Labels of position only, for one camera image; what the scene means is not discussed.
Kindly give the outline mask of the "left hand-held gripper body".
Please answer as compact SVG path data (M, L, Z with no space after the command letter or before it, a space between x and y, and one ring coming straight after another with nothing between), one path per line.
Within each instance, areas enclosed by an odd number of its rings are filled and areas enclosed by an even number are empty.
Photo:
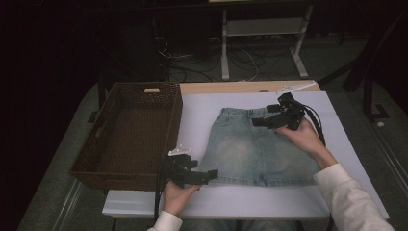
M163 187L173 181L180 188L186 185L207 185L208 172L193 171L189 168L192 149L182 144L169 151L163 162Z

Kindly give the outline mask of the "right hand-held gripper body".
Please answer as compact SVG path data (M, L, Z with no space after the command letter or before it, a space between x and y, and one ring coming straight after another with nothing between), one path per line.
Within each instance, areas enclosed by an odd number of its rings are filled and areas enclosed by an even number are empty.
M285 85L276 93L278 95L279 114L273 117L273 128L288 126L291 130L296 130L299 127L300 120L305 116L307 108L302 103L296 101L292 93L294 91L305 90L315 84L316 82L312 81L307 84Z

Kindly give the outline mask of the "light blue denim skirt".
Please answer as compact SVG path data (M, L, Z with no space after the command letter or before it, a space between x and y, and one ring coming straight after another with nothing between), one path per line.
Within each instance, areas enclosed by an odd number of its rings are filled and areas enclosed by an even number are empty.
M219 184L313 185L318 164L287 137L252 123L254 118L267 115L265 108L223 108L212 125L199 169L216 169Z

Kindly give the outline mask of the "brown woven basket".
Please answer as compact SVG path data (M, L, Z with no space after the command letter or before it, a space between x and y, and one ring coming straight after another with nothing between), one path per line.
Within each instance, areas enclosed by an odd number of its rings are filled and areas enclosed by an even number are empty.
M153 192L182 109L177 83L114 84L70 174L92 189Z

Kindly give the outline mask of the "person's right hand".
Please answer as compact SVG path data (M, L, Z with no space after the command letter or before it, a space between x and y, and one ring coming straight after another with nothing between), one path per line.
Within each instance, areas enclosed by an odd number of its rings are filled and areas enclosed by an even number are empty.
M305 151L316 161L320 169L331 167L337 163L307 118L301 119L298 129L295 131L287 127L280 127L276 129L276 132L286 136L295 146Z

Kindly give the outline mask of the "person's left hand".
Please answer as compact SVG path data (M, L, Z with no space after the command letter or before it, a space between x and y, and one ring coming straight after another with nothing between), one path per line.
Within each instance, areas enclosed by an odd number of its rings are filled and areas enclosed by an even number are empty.
M199 190L199 185L192 185L182 189L173 181L169 181L164 189L163 210L172 215L179 216L187 206L192 195Z

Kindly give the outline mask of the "white foam board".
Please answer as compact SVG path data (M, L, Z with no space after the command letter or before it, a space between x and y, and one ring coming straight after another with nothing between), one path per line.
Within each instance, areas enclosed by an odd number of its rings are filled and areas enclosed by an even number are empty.
M294 98L318 113L327 148L358 180L384 218L389 215L362 166L338 114L324 91L298 91ZM275 92L185 94L178 142L199 161L206 149L211 126L223 108L255 109L277 102ZM110 191L102 213L114 218L150 218L153 192ZM247 187L210 183L195 192L182 213L184 218L314 219L329 216L319 188L312 186Z

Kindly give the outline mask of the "black metal stand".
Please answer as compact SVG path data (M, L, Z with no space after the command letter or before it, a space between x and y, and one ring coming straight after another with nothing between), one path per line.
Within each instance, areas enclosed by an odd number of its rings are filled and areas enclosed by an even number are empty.
M343 88L356 91L363 85L363 112L370 121L389 117L380 105L375 106L375 113L372 111L374 83L382 86L408 115L408 6L386 19L386 25L371 34L354 60L318 80L322 87L349 72Z

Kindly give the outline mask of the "white metal stand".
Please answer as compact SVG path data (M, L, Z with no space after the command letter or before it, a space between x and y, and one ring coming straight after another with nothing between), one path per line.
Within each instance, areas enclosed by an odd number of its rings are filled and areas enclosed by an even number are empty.
M221 31L221 80L229 81L229 60L227 55L227 39L247 36L278 36L295 35L296 42L290 49L293 63L301 79L309 77L300 58L299 52L306 36L307 27L313 11L313 6L303 8L302 16L273 16L271 18L232 19L228 10L222 11Z

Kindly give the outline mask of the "metal floor rail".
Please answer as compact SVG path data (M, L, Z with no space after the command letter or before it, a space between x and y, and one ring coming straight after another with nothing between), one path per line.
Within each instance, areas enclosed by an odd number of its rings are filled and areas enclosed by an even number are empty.
M392 146L386 141L385 136L381 132L381 127L374 122L369 125L369 128L372 135L375 137L376 142L380 146L386 163L395 177L395 180L401 187L404 194L408 197L408 171L397 158Z
M79 197L83 189L83 184L78 180L74 180L65 197L63 207L59 211L59 214L55 220L52 227L52 231L65 231L67 224L69 223L70 217L72 216Z

